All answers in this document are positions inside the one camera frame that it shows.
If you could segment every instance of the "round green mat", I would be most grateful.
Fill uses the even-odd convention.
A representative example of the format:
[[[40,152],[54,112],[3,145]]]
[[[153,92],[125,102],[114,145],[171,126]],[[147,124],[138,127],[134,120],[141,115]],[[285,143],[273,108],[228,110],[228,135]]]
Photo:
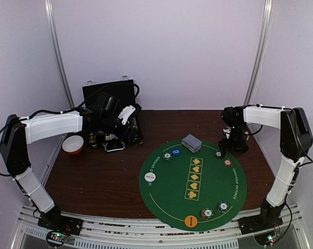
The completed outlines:
[[[180,156],[172,156],[167,161],[164,153],[181,150]],[[139,177],[142,199],[149,210],[162,222],[187,231],[206,231],[217,228],[232,220],[242,209],[247,195],[247,181],[244,170],[234,156],[227,153],[224,159],[217,158],[218,147],[203,142],[196,153],[191,153],[173,141],[153,151],[145,160]],[[229,159],[232,165],[227,167],[223,161]],[[153,182],[145,180],[145,174],[153,172]],[[220,202],[229,205],[226,213],[218,210]],[[203,220],[201,210],[210,208],[213,216]],[[185,225],[184,219],[193,215],[198,224],[194,228]]]

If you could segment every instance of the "dark wooden table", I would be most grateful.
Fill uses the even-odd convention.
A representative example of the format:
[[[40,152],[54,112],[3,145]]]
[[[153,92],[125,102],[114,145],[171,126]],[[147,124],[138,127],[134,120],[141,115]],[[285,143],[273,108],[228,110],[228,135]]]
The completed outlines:
[[[189,133],[200,140],[217,143],[225,127],[220,110],[144,110],[139,116],[144,143],[123,151],[84,149],[70,156],[61,151],[46,189],[58,206],[67,212],[121,218],[155,218],[145,206],[139,191],[139,172],[147,156],[168,141]],[[251,137],[249,151],[233,154],[248,181],[244,210],[258,208],[266,197],[274,176]]]

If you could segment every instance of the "orange button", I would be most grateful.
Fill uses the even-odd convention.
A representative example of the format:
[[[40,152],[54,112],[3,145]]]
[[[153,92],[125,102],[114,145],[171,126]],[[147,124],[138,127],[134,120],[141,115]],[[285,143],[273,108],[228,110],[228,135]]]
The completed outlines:
[[[189,215],[185,218],[185,225],[187,227],[190,227],[190,228],[193,228],[193,227],[196,227],[197,224],[198,224],[198,219],[196,216],[193,216],[193,215]]]

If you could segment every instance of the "bowl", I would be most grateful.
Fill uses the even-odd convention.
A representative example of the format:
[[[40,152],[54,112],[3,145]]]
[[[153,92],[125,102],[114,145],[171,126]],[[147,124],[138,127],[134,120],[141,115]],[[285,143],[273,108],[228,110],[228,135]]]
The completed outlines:
[[[84,145],[84,139],[81,136],[70,136],[63,142],[62,148],[70,155],[79,154]]]

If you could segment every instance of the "red poker chip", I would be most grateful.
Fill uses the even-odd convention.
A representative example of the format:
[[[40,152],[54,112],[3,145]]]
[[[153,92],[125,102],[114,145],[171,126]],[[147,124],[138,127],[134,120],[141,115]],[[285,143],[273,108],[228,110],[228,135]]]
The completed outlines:
[[[226,165],[226,166],[228,166],[228,167],[230,167],[231,165],[233,165],[233,162],[231,162],[230,160],[228,160],[228,159],[226,159],[226,160],[224,160],[224,165]]]

